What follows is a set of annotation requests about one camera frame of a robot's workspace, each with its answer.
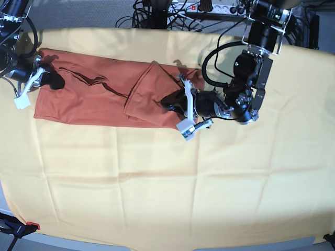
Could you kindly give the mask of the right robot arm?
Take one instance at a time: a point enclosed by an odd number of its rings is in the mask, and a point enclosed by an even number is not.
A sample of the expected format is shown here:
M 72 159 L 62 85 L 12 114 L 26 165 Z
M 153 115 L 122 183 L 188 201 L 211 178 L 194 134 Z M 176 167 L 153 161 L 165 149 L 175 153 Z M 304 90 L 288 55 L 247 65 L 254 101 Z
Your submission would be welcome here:
M 48 85 L 52 90 L 65 87 L 65 80 L 50 63 L 37 52 L 37 30 L 28 17 L 31 1 L 2 1 L 1 3 L 1 78 L 18 82 L 15 91 L 24 85 L 28 91 Z M 15 45 L 20 38 L 21 26 L 27 22 L 33 33 L 30 52 L 17 54 Z

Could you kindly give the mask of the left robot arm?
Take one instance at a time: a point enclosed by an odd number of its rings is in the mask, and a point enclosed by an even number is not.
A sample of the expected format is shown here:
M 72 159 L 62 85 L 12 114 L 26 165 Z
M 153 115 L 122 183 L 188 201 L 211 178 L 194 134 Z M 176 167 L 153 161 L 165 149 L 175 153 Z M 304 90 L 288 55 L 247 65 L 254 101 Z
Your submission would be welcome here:
M 183 88 L 165 96 L 161 100 L 163 108 L 192 121 L 201 117 L 206 125 L 214 118 L 239 124 L 256 121 L 273 63 L 270 55 L 280 53 L 292 9 L 299 4 L 301 1 L 247 1 L 248 15 L 244 21 L 251 24 L 248 36 L 243 36 L 241 41 L 217 44 L 203 61 L 202 76 L 214 89 L 200 91 L 182 77 Z M 224 49 L 243 45 L 247 48 L 234 62 L 230 83 L 210 79 L 209 60 L 218 58 Z

